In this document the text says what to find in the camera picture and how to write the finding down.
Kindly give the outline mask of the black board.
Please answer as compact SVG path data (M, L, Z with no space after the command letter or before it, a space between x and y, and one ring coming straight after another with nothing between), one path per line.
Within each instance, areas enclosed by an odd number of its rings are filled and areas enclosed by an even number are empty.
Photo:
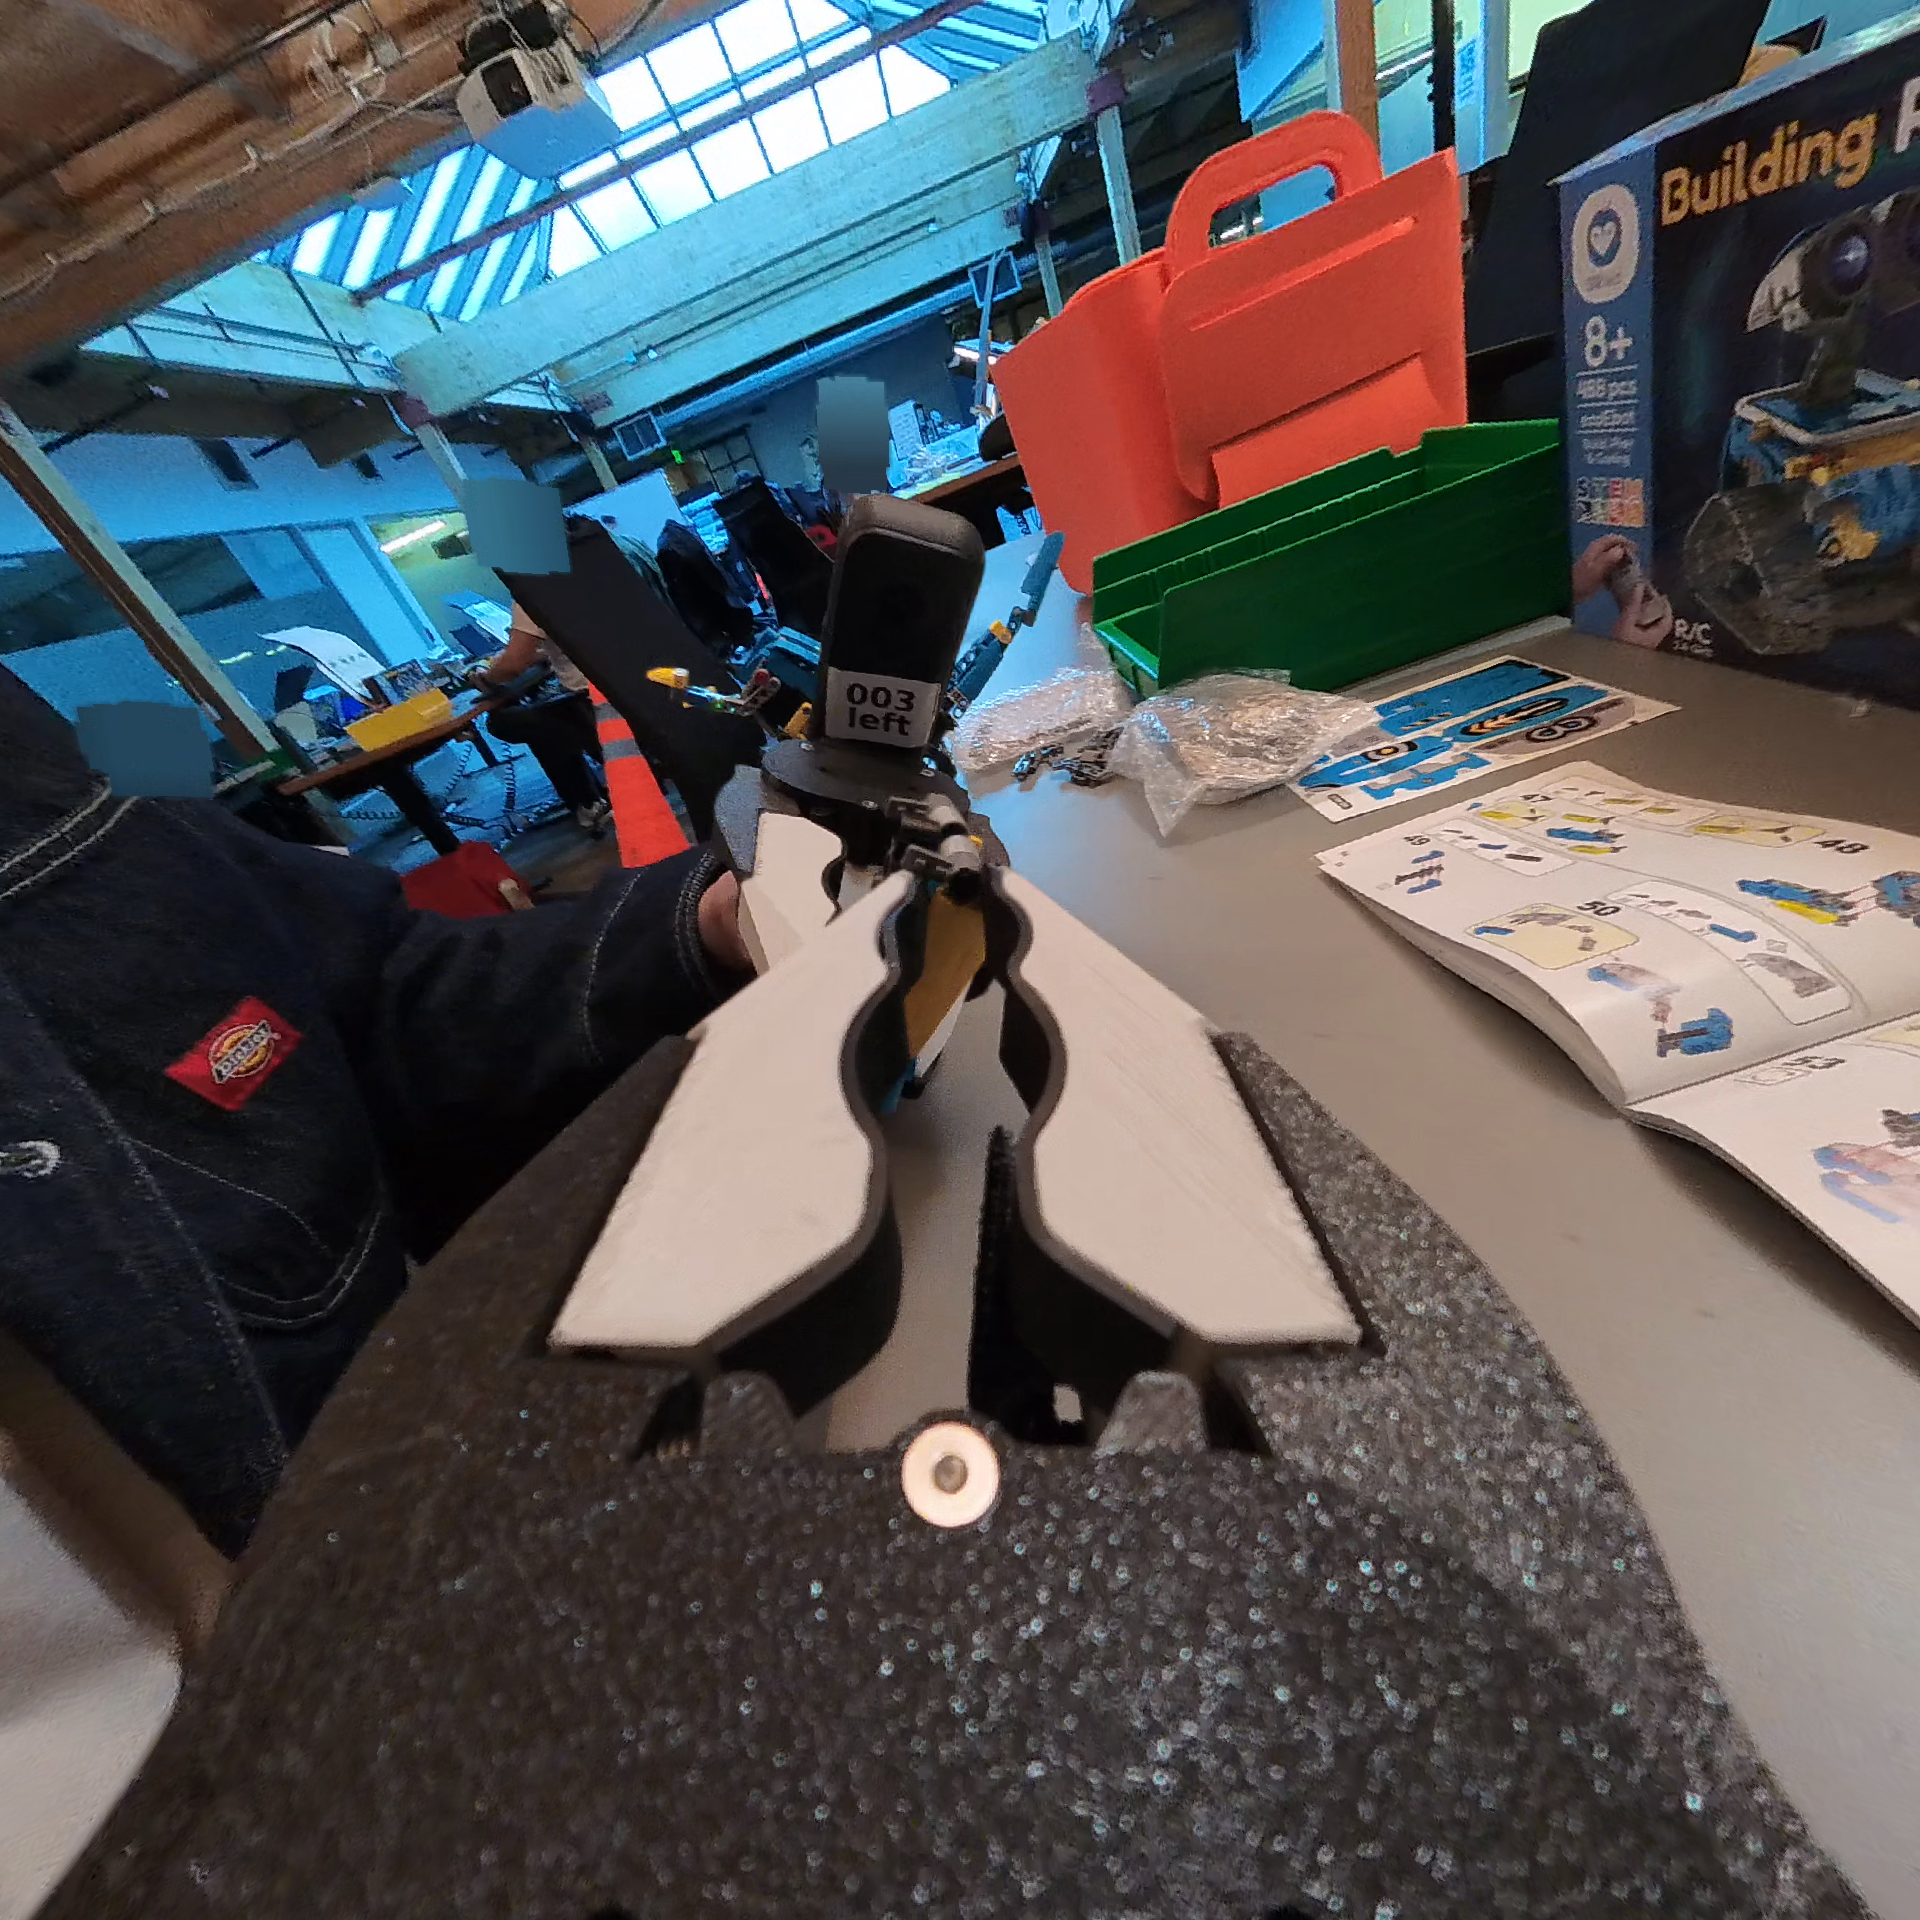
M687 669L688 685L735 693L729 667L688 630L666 591L595 520L564 520L564 570L503 570L545 636L608 697L655 770L680 791L694 835L713 834L714 799L743 763L757 763L757 717L687 704L649 669Z

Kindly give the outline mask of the blue built toy robot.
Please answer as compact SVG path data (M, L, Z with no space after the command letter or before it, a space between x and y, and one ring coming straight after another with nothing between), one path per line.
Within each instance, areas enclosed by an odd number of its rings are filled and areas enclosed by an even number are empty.
M983 700L1014 639L1039 621L1063 550L1066 535L1045 535L1014 606L957 651L932 725L932 763L955 770L948 734ZM682 710L752 723L768 740L805 738L823 693L823 648L816 636L778 628L732 660L746 669L735 689L697 682L688 667L655 667L646 682Z

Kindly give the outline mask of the green plastic bin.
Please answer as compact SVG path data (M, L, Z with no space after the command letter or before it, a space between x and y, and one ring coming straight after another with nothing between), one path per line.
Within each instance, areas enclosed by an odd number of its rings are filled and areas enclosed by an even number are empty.
M1139 697L1285 669L1336 693L1560 613L1570 589L1566 432L1428 432L1114 550L1092 630Z

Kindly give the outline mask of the orange plastic tote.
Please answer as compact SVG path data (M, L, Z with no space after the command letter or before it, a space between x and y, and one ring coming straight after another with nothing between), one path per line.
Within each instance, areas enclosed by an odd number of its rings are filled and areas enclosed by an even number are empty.
M1207 158L1167 237L997 366L1063 570L1466 424L1453 150L1399 174L1343 112Z

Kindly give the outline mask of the grey desk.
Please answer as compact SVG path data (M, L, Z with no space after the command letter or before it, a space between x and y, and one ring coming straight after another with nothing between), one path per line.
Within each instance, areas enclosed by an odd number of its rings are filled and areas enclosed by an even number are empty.
M1669 792L1917 834L1917 714L1629 656L1514 653L1675 713L1591 747ZM1420 682L1448 664L1370 689ZM1014 861L1215 1025L1252 1036L1510 1290L1632 1484L1709 1666L1879 1918L1917 1918L1917 1326L1724 1162L1632 1128L1525 1019L1324 883L1277 791L1164 841L1133 784L983 781ZM852 1450L968 1388L985 1135L1021 1118L976 1004L890 1121L898 1326L808 1430Z

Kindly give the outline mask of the person's left forearm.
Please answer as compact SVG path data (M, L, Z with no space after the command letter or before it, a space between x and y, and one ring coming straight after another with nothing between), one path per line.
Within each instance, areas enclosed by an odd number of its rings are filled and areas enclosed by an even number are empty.
M303 871L327 1006L349 1051L411 1259L443 1240L656 1042L748 978L687 948L682 886L708 849L484 920L411 907L349 860Z

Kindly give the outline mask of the person's white shirt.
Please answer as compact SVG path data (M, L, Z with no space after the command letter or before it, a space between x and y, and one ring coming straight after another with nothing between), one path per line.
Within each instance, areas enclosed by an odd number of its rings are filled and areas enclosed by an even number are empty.
M32 1918L167 1724L230 1560L5 1334L5 1918Z

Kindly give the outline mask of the blue sticker sheet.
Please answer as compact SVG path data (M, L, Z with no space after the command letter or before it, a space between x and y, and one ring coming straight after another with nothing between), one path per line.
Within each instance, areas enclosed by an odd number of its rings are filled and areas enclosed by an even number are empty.
M1495 656L1383 700L1371 734L1314 760L1290 791L1324 820L1364 820L1669 713L1638 693Z

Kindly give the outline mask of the building instruction booklet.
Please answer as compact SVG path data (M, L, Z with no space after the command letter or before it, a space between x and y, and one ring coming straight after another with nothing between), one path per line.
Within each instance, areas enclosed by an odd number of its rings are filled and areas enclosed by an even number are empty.
M1316 861L1917 1320L1917 835L1575 760Z

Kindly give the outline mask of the toy kit box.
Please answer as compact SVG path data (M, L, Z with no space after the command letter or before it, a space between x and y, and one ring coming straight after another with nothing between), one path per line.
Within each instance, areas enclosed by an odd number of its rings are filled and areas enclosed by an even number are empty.
M1570 621L1917 710L1917 13L1559 181Z

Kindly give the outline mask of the person's denim jacket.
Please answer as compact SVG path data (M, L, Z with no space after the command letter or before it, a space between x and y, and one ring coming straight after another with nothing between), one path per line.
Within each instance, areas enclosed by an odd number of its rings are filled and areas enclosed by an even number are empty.
M365 1086L398 883L124 799L5 677L5 1330L238 1555L409 1282Z

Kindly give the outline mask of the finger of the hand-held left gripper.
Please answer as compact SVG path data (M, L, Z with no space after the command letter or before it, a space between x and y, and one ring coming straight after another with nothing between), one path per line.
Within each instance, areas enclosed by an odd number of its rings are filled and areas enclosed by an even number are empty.
M798 814L757 814L756 869L737 883L737 932L757 973L808 948L832 916L843 841Z

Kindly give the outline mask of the blue yellow brick assembly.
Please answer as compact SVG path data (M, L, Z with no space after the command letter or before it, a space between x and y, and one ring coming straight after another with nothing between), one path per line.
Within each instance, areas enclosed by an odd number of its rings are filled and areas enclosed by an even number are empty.
M957 900L951 889L923 892L920 935L920 977L900 998L907 1067L883 1115L923 1090L991 953L979 900Z

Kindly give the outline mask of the clear plastic bag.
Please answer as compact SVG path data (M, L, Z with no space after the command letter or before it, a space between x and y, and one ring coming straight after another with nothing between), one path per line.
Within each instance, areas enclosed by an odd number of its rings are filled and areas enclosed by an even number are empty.
M1108 766L1139 784L1152 827L1172 840L1193 809L1293 784L1374 730L1374 710L1349 697L1293 685L1285 674L1223 674L1143 700Z
M1111 667L1055 669L973 703L948 734L948 754L968 777L994 774L1041 747L1074 751L1125 725L1133 704Z

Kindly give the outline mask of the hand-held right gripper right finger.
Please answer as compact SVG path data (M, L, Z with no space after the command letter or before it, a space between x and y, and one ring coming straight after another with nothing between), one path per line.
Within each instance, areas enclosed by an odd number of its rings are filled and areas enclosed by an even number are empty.
M1014 1326L1047 1368L1352 1350L1363 1321L1215 1030L1029 877L997 877Z

